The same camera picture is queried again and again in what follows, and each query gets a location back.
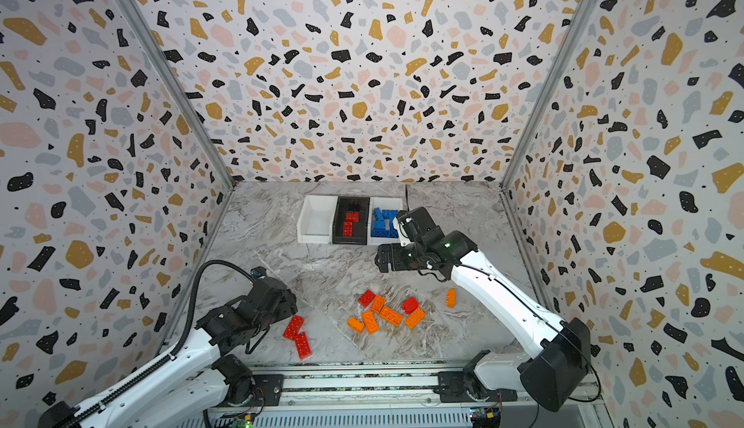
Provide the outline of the blue lego brick pair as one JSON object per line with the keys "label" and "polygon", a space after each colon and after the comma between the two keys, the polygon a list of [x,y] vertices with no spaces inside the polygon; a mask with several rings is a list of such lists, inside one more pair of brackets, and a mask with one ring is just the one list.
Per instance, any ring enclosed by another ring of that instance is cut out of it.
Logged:
{"label": "blue lego brick pair", "polygon": [[383,215],[385,220],[394,220],[397,217],[398,211],[397,210],[383,210]]}

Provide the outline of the red square lego brick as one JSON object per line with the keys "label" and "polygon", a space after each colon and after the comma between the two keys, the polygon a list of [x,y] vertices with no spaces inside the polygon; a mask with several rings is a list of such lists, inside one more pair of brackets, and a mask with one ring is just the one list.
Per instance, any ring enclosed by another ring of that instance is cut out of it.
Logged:
{"label": "red square lego brick", "polygon": [[360,303],[360,306],[362,306],[362,308],[366,309],[372,304],[375,298],[375,292],[372,292],[372,290],[366,290],[358,299],[358,303]]}

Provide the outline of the red lego brick bottom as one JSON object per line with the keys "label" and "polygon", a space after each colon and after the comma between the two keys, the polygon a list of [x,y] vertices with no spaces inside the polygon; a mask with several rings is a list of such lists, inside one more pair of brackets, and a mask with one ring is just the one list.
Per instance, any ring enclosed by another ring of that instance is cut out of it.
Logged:
{"label": "red lego brick bottom", "polygon": [[296,345],[296,351],[298,352],[298,358],[300,360],[304,360],[312,356],[313,352],[311,350],[309,340],[305,332],[296,335],[294,344]]}

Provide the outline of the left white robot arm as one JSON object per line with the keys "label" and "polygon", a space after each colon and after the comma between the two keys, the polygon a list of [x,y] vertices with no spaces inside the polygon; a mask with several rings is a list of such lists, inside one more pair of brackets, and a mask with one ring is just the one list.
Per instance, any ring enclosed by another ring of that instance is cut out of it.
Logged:
{"label": "left white robot arm", "polygon": [[265,404],[265,391],[234,356],[252,352],[275,323],[298,311],[281,281],[263,277],[248,294],[210,310],[179,341],[116,385],[76,406],[59,402],[41,427],[161,427],[226,404]]}

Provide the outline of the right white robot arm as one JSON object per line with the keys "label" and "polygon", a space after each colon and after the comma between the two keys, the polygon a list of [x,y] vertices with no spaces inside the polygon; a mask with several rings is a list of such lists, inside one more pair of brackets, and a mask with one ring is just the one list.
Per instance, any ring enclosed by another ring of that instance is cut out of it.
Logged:
{"label": "right white robot arm", "polygon": [[382,273],[439,271],[477,298],[525,351],[527,360],[517,365],[519,381],[542,408],[559,411],[593,372],[588,326],[580,319],[565,321],[544,309],[461,232],[428,245],[381,245],[375,263]]}

